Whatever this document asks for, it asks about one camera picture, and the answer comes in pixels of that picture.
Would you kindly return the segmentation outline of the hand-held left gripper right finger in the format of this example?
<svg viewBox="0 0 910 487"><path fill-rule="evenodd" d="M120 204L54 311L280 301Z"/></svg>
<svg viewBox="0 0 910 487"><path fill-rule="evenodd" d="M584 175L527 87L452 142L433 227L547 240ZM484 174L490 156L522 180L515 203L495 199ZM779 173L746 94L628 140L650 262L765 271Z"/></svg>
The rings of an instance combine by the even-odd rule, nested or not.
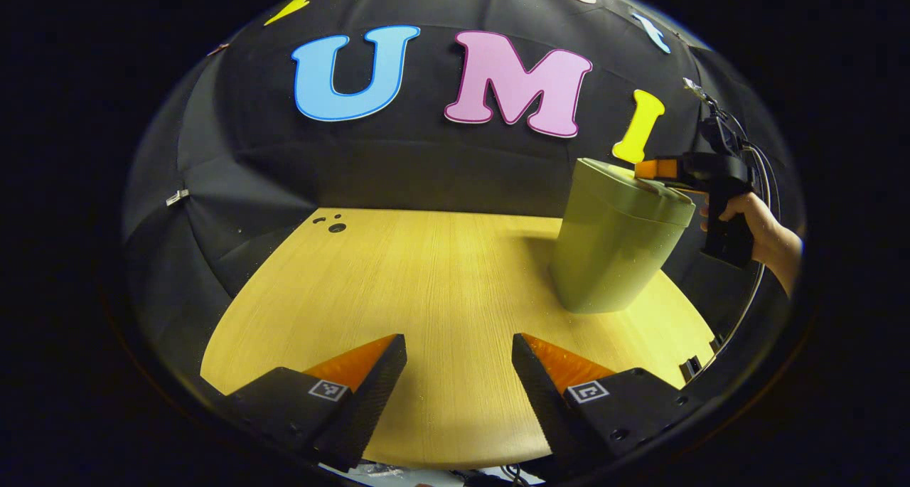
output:
<svg viewBox="0 0 910 487"><path fill-rule="evenodd" d="M610 464L691 419L705 401L642 367L615 371L530 333L511 363L559 467Z"/></svg>

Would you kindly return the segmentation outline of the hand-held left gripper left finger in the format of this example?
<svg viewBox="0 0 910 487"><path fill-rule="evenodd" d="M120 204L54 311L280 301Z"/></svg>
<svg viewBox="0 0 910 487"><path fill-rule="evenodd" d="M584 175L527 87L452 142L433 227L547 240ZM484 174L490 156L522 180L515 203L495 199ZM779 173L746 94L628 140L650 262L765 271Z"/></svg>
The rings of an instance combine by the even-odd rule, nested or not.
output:
<svg viewBox="0 0 910 487"><path fill-rule="evenodd" d="M407 363L390 334L308 370L276 367L224 399L224 412L276 448L339 471L356 467Z"/></svg>

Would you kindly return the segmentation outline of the green desktop garbage bin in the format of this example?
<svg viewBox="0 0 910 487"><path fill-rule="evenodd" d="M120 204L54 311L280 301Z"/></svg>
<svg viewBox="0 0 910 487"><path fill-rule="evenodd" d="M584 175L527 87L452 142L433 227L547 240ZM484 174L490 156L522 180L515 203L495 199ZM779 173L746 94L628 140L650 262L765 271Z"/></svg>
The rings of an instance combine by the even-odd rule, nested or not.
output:
<svg viewBox="0 0 910 487"><path fill-rule="evenodd" d="M689 196L632 170L578 159L550 263L563 308L627 308L662 269L695 214Z"/></svg>

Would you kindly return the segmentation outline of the wooden desktop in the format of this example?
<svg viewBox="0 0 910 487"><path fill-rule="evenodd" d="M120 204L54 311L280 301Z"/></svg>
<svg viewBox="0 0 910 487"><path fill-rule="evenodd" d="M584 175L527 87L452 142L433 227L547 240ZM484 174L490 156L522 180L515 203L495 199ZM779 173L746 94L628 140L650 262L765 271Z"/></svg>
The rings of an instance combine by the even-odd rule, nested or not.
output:
<svg viewBox="0 0 910 487"><path fill-rule="evenodd" d="M498 466L550 453L511 362L529 333L674 387L714 338L666 274L620 312L571 314L552 288L556 218L321 208L247 280L200 376L223 394L393 333L407 364L364 452L410 468Z"/></svg>

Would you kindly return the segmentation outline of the black backdrop cloth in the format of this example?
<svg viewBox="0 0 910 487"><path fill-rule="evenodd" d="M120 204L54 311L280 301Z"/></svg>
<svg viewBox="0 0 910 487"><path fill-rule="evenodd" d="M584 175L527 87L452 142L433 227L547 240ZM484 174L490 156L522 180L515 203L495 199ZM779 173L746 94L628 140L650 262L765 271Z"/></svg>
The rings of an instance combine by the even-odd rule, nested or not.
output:
<svg viewBox="0 0 910 487"><path fill-rule="evenodd" d="M778 221L805 235L805 196L793 154L767 102L692 31L644 0L300 0L277 4L205 56L173 86L139 144L124 189L124 273L134 327L172 373L211 395L199 370L237 293L316 209L370 208L562 217L577 159L611 162L633 116L633 91L663 101L647 156L708 151L697 124L707 109L689 77L739 121L770 163ZM368 87L370 30L412 25L399 92L360 119L321 122L293 95L293 50L323 37L348 43L335 89ZM532 70L553 50L591 62L579 88L575 137L530 126L542 94L507 123L503 86L488 90L491 118L456 123L462 31L491 31ZM165 202L180 189L189 197Z"/></svg>

